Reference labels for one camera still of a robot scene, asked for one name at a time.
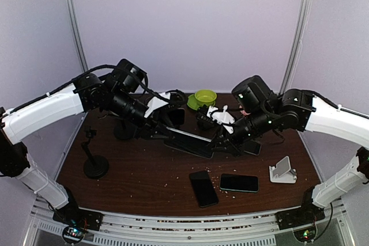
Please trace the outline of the tall black phone stand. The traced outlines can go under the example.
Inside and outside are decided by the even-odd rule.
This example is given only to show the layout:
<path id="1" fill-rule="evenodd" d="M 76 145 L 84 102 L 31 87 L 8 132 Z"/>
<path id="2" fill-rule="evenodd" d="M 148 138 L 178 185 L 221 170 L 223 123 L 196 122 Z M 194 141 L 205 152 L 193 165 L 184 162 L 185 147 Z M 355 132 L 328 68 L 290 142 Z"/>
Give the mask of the tall black phone stand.
<path id="1" fill-rule="evenodd" d="M 114 137 L 119 140 L 133 139 L 136 132 L 137 127 L 126 121 L 120 121 L 114 127 Z"/>

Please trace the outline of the silver phone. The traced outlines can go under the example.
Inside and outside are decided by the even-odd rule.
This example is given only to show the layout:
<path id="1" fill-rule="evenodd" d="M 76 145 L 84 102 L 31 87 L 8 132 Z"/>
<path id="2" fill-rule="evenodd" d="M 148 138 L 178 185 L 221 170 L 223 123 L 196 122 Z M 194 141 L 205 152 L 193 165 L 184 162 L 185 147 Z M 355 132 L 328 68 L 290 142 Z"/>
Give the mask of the silver phone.
<path id="1" fill-rule="evenodd" d="M 243 153 L 258 156 L 261 151 L 261 144 L 256 141 L 248 141 L 243 145 Z"/>

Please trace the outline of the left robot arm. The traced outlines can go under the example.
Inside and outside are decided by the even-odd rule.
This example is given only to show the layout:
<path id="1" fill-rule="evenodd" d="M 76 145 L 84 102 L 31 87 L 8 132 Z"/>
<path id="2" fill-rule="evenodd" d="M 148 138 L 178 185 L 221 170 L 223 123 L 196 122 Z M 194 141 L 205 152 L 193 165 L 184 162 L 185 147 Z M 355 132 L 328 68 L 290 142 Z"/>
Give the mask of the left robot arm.
<path id="1" fill-rule="evenodd" d="M 186 102 L 187 96 L 180 90 L 158 93 L 148 88 L 147 73 L 127 59 L 116 66 L 94 67 L 27 103 L 1 109 L 1 175 L 15 177 L 43 197 L 70 225 L 78 225 L 83 213 L 72 192 L 38 168 L 23 139 L 64 118 L 94 109 L 126 119 L 145 137 L 165 130 L 152 117 L 154 111 Z"/>

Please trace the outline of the white-edged phone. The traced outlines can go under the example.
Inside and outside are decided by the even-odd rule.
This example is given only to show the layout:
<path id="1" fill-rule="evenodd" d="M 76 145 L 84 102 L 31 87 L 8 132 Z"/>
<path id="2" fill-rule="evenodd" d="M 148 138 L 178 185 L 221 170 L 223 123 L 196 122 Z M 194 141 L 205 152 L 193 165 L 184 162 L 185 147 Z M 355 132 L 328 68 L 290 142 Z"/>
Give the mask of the white-edged phone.
<path id="1" fill-rule="evenodd" d="M 188 133 L 176 128 L 167 127 L 171 137 L 164 140 L 164 144 L 182 152 L 186 152 L 197 157 L 210 159 L 213 151 L 209 147 L 211 139 Z"/>

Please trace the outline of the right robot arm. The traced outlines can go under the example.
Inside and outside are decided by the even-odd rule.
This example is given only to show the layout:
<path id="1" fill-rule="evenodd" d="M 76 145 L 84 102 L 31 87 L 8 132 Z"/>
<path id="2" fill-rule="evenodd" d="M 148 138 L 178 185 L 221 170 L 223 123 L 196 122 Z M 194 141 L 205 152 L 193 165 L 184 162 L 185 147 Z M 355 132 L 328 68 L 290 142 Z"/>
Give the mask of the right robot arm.
<path id="1" fill-rule="evenodd" d="M 343 169 L 306 195 L 306 203 L 295 213 L 299 223 L 309 223 L 318 209 L 360 183 L 368 183 L 367 115 L 343 108 L 312 90 L 289 89 L 276 94 L 258 75 L 240 82 L 231 93 L 247 115 L 236 120 L 228 107 L 209 107 L 206 118 L 221 126 L 210 143 L 213 149 L 226 148 L 239 156 L 246 142 L 271 130 L 287 129 L 329 134 L 360 145 Z"/>

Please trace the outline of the black phone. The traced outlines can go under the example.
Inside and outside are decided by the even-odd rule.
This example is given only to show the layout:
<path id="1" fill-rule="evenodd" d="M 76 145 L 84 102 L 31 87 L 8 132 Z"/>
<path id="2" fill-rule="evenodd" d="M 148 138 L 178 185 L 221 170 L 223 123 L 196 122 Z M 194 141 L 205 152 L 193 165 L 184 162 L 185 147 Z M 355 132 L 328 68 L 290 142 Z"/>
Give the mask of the black phone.
<path id="1" fill-rule="evenodd" d="M 190 173 L 189 179 L 200 208 L 206 208 L 219 203 L 219 199 L 207 171 Z"/>
<path id="2" fill-rule="evenodd" d="M 183 125 L 185 122 L 185 110 L 183 108 L 177 108 L 170 111 L 168 117 L 174 126 Z"/>

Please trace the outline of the blue phone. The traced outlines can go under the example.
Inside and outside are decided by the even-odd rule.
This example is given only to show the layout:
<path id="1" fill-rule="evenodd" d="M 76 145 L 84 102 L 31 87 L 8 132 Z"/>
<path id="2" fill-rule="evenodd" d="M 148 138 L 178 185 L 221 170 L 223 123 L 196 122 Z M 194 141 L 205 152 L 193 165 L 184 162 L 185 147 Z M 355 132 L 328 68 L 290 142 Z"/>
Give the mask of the blue phone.
<path id="1" fill-rule="evenodd" d="M 221 190 L 257 193 L 259 180 L 257 176 L 222 174 L 219 187 Z"/>

